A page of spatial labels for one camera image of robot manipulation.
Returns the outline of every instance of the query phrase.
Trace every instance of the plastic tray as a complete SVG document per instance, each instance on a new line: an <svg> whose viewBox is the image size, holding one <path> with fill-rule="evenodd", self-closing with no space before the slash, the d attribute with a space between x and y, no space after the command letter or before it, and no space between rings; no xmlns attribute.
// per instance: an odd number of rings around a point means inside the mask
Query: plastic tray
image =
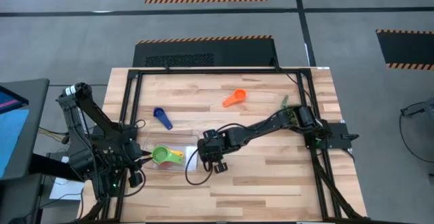
<svg viewBox="0 0 434 224"><path fill-rule="evenodd" d="M181 164L173 162L164 162L162 164L156 164L153 160L147 162L144 167L153 170L171 170L171 171L184 171L186 164L197 149L197 141L199 137L196 135L185 134L170 134L170 133L150 133L144 143L141 145L142 150L152 152L152 150L160 145L164 145L169 149L181 151L184 153L184 160ZM190 161L188 171L195 171L197 169L197 153Z"/></svg>

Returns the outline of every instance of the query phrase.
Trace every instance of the measuring cup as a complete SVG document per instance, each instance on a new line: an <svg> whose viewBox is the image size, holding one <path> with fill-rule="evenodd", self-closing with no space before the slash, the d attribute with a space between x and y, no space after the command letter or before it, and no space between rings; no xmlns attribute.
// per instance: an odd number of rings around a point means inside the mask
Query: measuring cup
<svg viewBox="0 0 434 224"><path fill-rule="evenodd" d="M182 164L184 153L180 151L170 150L168 147L160 145L152 150L152 159L156 164L164 162L173 162Z"/></svg>

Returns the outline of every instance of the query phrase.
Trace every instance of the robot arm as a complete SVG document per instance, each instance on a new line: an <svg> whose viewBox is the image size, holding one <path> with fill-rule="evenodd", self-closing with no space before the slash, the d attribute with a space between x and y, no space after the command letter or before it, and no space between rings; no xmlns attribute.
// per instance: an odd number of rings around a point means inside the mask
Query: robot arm
<svg viewBox="0 0 434 224"><path fill-rule="evenodd" d="M223 155L238 151L254 138L281 129L289 129L300 134L311 133L320 139L331 136L327 121L320 122L315 119L310 107L288 107L248 127L237 126L226 130L205 131L204 139L197 143L199 157L204 163L217 163L214 166L216 173L224 172L228 167L226 163L221 162Z"/></svg>
<svg viewBox="0 0 434 224"><path fill-rule="evenodd" d="M130 186L145 181L138 172L147 160L139 160L150 153L136 143L137 127L112 122L92 98L86 83L77 83L63 90L58 98L70 136L69 165L82 180L92 180L97 200L119 195L119 182L130 171ZM89 133L84 113L95 123Z"/></svg>

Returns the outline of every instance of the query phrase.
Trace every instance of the butcher block tabletop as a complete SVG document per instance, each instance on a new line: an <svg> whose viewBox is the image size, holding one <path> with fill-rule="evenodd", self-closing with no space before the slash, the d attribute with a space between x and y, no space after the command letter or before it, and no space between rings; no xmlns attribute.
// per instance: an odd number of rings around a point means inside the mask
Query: butcher block tabletop
<svg viewBox="0 0 434 224"><path fill-rule="evenodd" d="M111 71L102 110L114 122L119 120L128 70ZM342 115L331 71L311 70L321 118L339 122ZM126 122L130 120L135 87L134 80ZM237 88L247 91L246 100L224 108L223 100ZM298 86L278 73L146 74L137 113L137 119L145 120L146 126L139 129L137 141L144 145L150 132L202 137L203 131L228 123L249 126L279 110L285 95L289 96L289 104L300 103ZM153 117L155 107L164 108L173 124L172 130L167 131ZM359 214L366 215L353 160L341 149L330 149L329 154L337 188ZM270 133L225 155L224 162L229 170L213 174L200 186L189 185L183 171L144 166L146 185L141 192L123 199L121 221L321 221L311 156L304 147L303 135L289 130ZM200 182L207 175L200 162L189 178ZM324 189L332 216L330 194ZM125 194L135 190L127 184ZM96 203L90 181L85 184L83 202L84 214ZM113 198L110 217L114 215L115 202Z"/></svg>

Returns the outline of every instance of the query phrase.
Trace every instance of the gray floor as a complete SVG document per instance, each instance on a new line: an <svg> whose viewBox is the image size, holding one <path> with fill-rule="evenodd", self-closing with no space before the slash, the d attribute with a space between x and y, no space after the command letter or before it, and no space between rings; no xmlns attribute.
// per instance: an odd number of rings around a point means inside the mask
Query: gray floor
<svg viewBox="0 0 434 224"><path fill-rule="evenodd" d="M434 0L303 0L305 7L424 7ZM295 0L266 3L143 5L143 0L0 0L0 12L169 10L225 7L295 7ZM434 73L387 69L376 29L434 30L434 12L307 14L318 66L331 67L342 114L353 143L356 169L368 214L373 219L432 223L434 185L426 164L408 153L398 130L399 109L434 96ZM185 16L0 18L0 81L38 77L53 85L106 83L112 67L132 64L139 39L273 35L281 65L306 66L297 14L212 14ZM102 104L105 86L94 87ZM41 122L64 130L51 87ZM434 160L433 122L423 115L403 122L407 142ZM38 138L35 152L62 146ZM52 208L43 223L70 221L77 205Z"/></svg>

